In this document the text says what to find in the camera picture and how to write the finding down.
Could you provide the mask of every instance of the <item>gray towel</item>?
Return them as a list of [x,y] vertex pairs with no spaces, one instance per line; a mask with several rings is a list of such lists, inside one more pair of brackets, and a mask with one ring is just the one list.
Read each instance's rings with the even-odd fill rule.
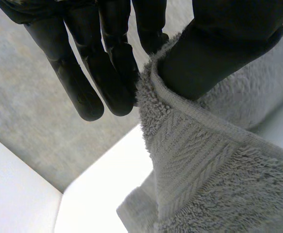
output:
[[119,206],[119,217],[129,232],[283,232],[283,149],[249,131],[283,102],[283,38],[191,102],[157,74],[178,37],[139,81],[153,174]]

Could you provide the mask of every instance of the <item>floor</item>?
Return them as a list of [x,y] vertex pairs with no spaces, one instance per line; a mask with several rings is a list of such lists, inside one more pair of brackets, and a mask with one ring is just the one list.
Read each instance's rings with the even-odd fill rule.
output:
[[[192,18],[191,0],[181,4],[169,0],[164,31],[173,36]],[[129,26],[129,42],[142,70],[148,57],[140,46],[133,11]],[[105,109],[98,121],[82,120],[43,52],[23,26],[13,23],[0,10],[2,144],[63,192],[139,121],[137,108],[125,117],[116,117]]]

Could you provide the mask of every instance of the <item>towel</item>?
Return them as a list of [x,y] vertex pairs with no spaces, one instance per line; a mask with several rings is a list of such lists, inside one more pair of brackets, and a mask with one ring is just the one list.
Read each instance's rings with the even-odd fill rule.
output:
[[250,132],[283,102],[283,38],[193,102],[157,72],[179,36],[138,83],[153,172],[119,217],[129,232],[283,232],[283,149]]

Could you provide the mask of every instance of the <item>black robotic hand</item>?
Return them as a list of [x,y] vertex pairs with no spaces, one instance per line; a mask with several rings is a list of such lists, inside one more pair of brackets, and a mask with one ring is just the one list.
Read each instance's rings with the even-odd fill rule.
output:
[[[141,44],[155,53],[168,40],[162,33],[166,0],[133,0],[133,5]],[[77,63],[64,23],[111,112],[124,116],[132,110],[139,71],[127,39],[130,0],[0,0],[0,8],[25,25],[83,119],[99,119],[104,107]]]
[[175,93],[196,100],[277,44],[283,0],[192,2],[194,19],[158,70]]

